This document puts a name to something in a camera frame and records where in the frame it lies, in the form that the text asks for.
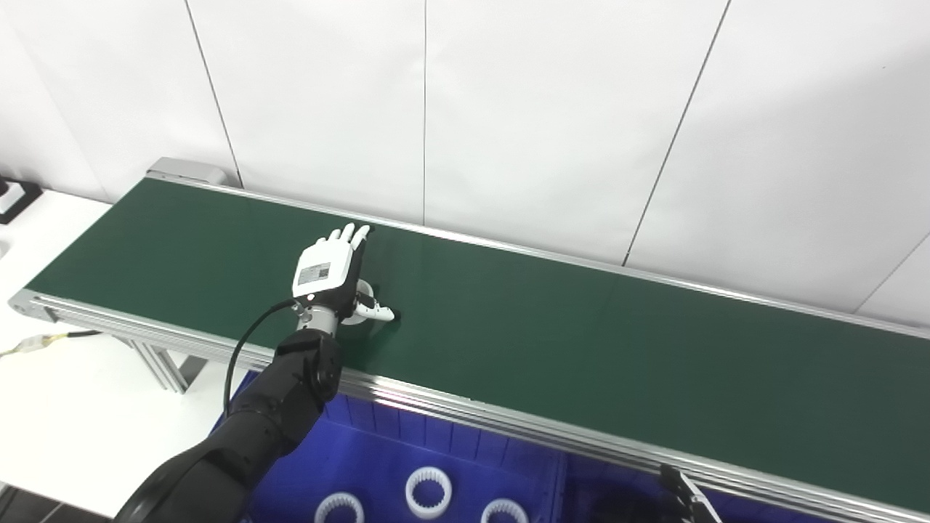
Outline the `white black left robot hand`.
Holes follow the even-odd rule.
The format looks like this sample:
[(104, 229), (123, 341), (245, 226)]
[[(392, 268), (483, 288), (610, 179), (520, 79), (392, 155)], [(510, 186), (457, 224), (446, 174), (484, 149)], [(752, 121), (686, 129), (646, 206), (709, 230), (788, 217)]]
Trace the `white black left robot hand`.
[(368, 224), (348, 223), (302, 251), (291, 287), (300, 328), (334, 335), (339, 325), (400, 319), (399, 312), (381, 304), (374, 287), (361, 278), (369, 232)]

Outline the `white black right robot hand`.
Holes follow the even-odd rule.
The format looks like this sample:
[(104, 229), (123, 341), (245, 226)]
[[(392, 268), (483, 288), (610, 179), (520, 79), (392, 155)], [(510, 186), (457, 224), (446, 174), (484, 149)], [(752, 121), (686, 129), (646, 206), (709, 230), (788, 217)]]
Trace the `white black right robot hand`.
[(660, 466), (661, 486), (671, 496), (672, 512), (681, 522), (723, 522), (707, 495), (682, 470)]

